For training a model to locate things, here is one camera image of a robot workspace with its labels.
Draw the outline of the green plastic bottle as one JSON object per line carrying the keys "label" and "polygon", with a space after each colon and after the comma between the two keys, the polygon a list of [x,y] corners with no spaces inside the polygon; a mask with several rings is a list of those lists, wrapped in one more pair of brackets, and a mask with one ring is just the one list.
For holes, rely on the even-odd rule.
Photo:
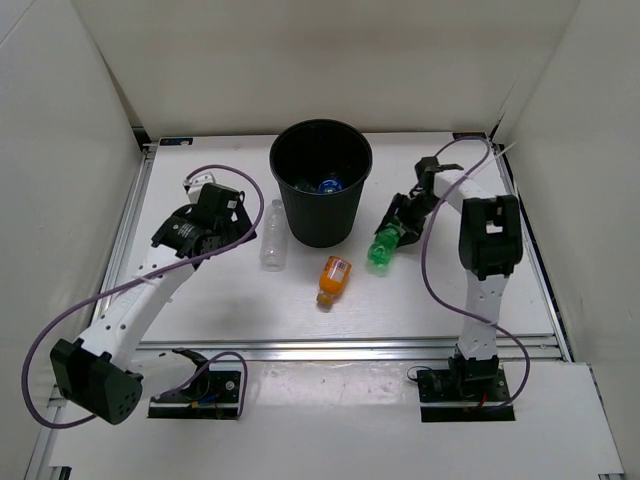
{"label": "green plastic bottle", "polygon": [[367,266],[372,273],[384,275],[393,259],[403,230],[389,223],[379,230],[367,252]]}

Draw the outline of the orange juice bottle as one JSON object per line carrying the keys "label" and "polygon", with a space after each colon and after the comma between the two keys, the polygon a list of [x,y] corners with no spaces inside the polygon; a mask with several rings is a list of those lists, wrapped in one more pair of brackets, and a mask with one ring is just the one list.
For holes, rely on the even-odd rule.
{"label": "orange juice bottle", "polygon": [[319,278],[319,290],[316,297],[320,307],[330,308],[342,295],[350,277],[352,265],[337,256],[330,256]]}

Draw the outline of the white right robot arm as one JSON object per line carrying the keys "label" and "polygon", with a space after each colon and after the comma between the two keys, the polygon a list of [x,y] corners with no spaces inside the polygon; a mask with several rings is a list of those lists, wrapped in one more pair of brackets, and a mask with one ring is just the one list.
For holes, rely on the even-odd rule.
{"label": "white right robot arm", "polygon": [[436,207],[460,214],[459,260],[466,271],[465,320],[450,359],[449,387],[460,399],[480,393],[485,378],[496,375],[496,327],[509,277],[523,256],[519,202],[513,195],[491,194],[463,177],[463,167],[424,157],[414,167],[417,184],[392,198],[369,247],[371,268],[384,271],[395,250],[418,242]]}

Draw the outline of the clear plastic bottle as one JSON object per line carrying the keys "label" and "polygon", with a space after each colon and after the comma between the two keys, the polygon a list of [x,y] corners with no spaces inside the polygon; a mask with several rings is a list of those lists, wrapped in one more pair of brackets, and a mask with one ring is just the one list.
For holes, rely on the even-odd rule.
{"label": "clear plastic bottle", "polygon": [[281,271],[285,267],[288,246],[288,222],[284,203],[274,199],[267,207],[263,221],[260,249],[261,268],[266,271]]}

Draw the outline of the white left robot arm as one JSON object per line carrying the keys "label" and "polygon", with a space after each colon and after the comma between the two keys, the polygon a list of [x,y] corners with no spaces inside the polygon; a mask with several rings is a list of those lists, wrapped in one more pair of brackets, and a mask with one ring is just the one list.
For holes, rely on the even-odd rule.
{"label": "white left robot arm", "polygon": [[204,356],[177,348],[138,358],[136,349],[172,295],[202,264],[202,255],[255,238],[244,193],[214,182],[188,190],[190,202],[174,211],[151,238],[136,286],[114,296],[100,318],[72,342],[50,352],[64,398],[102,420],[123,422],[146,398],[174,390],[189,401],[207,396]]}

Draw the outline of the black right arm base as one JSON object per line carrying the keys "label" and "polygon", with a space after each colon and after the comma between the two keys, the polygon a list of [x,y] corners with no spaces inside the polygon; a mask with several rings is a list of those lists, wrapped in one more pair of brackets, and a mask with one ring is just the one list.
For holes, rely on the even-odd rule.
{"label": "black right arm base", "polygon": [[450,357],[444,369],[414,366],[407,379],[418,388],[423,423],[513,422],[510,392],[499,359]]}

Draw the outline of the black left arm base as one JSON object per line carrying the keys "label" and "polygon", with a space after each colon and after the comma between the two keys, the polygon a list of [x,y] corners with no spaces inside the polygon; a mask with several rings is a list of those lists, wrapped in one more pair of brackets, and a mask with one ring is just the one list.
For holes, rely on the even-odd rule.
{"label": "black left arm base", "polygon": [[211,358],[186,348],[172,352],[195,366],[194,379],[184,387],[152,397],[147,417],[167,420],[239,420],[244,412],[248,364],[233,351]]}

